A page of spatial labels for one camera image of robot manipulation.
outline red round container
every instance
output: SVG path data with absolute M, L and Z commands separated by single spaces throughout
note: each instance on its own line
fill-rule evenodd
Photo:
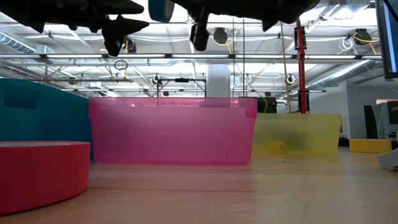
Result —
M 0 215 L 82 193 L 89 168 L 87 142 L 0 142 Z

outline wooden floor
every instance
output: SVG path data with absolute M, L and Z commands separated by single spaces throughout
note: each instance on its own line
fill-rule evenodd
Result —
M 376 154 L 257 157 L 250 166 L 93 165 L 83 194 L 0 223 L 398 222 L 398 172 Z

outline translucent plastic container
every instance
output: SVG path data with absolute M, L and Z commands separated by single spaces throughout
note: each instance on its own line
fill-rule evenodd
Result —
M 254 99 L 90 99 L 97 162 L 248 164 L 256 117 Z
M 253 154 L 334 154 L 340 114 L 258 114 Z

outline red vertical pipe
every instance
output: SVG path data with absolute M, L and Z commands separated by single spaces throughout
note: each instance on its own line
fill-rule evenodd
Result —
M 301 26 L 300 19 L 296 20 L 297 27 L 297 40 L 298 40 L 298 81 L 300 82 L 300 97 L 301 97 L 301 110 L 300 113 L 307 113 L 307 97 L 305 92 L 305 51 L 304 51 L 304 39 L 303 29 Z

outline ceiling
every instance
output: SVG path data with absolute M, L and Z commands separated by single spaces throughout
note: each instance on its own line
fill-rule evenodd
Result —
M 135 1 L 144 7 L 147 6 L 147 0 Z M 307 31 L 307 49 L 308 55 L 345 55 L 345 54 L 373 54 L 368 45 L 355 45 L 354 49 L 342 50 L 342 41 L 350 33 L 355 33 L 357 28 L 366 28 L 374 39 L 378 39 L 376 10 L 373 8 L 362 8 L 355 13 L 352 11 L 341 10 L 337 14 L 330 16 L 325 21 L 318 21 L 318 17 L 325 7 L 316 7 L 314 10 L 308 11 L 300 17 L 302 24 Z M 267 32 L 262 31 L 260 21 L 231 17 L 210 15 L 208 21 L 208 30 L 210 33 L 216 27 L 224 27 L 229 36 L 231 44 L 218 45 L 210 37 L 207 50 L 205 52 L 196 52 L 193 50 L 189 42 L 190 18 L 187 11 L 176 5 L 173 17 L 169 24 L 160 24 L 152 21 L 149 17 L 147 9 L 139 15 L 124 15 L 127 18 L 139 19 L 150 22 L 150 26 L 137 32 L 130 37 L 137 46 L 137 54 L 274 54 L 282 55 L 282 39 L 279 38 L 281 28 L 280 25 L 274 26 Z M 9 33 L 21 38 L 28 44 L 46 45 L 54 50 L 56 54 L 106 54 L 103 45 L 103 39 L 100 34 L 92 34 L 87 28 L 79 27 L 77 31 L 70 30 L 67 26 L 59 24 L 47 24 L 44 34 L 37 33 L 30 27 L 24 27 L 13 19 L 0 13 L 0 27 L 6 29 Z M 285 52 L 286 54 L 296 54 L 292 47 L 294 38 L 295 24 L 284 24 L 283 31 L 285 35 Z M 379 43 L 374 43 L 376 52 L 380 53 Z M 0 44 L 0 53 L 2 54 L 20 54 L 20 52 Z M 55 63 L 49 65 L 39 63 L 29 59 L 9 58 L 2 60 L 7 62 L 9 68 L 12 66 L 23 67 L 27 71 L 35 74 L 51 74 L 51 78 L 60 79 L 74 76 L 77 78 L 115 78 L 118 71 L 113 67 L 114 60 L 102 61 L 100 59 L 76 59 L 76 60 L 55 60 Z M 65 62 L 82 62 L 79 66 L 62 66 Z M 188 77 L 205 79 L 207 73 L 207 65 L 215 63 L 211 60 L 176 60 L 172 59 L 151 59 L 150 66 L 147 59 L 128 60 L 129 68 L 118 74 L 118 78 L 126 76 L 133 82 L 110 82 L 102 83 L 102 88 L 151 88 L 150 83 L 154 74 L 158 74 L 162 78 Z M 234 63 L 232 60 L 225 60 L 222 63 L 228 63 L 231 72 L 235 67 L 235 75 L 240 79 L 240 84 L 236 88 L 242 88 L 243 78 L 239 74 L 243 70 L 243 62 Z M 313 62 L 307 61 L 305 64 L 306 81 L 313 80 L 323 73 L 338 67 L 343 62 Z M 287 73 L 294 77 L 299 75 L 298 61 L 289 62 L 287 64 Z M 284 88 L 284 64 L 283 60 L 270 61 L 246 61 L 244 66 L 245 74 L 249 74 L 249 82 L 255 89 L 273 89 L 280 90 Z M 68 83 L 59 83 L 63 88 L 84 88 L 82 83 L 69 85 Z M 170 83 L 168 88 L 198 88 L 194 83 Z M 119 92 L 117 96 L 147 96 L 145 93 L 138 92 Z M 171 96 L 203 96 L 203 93 L 170 93 Z

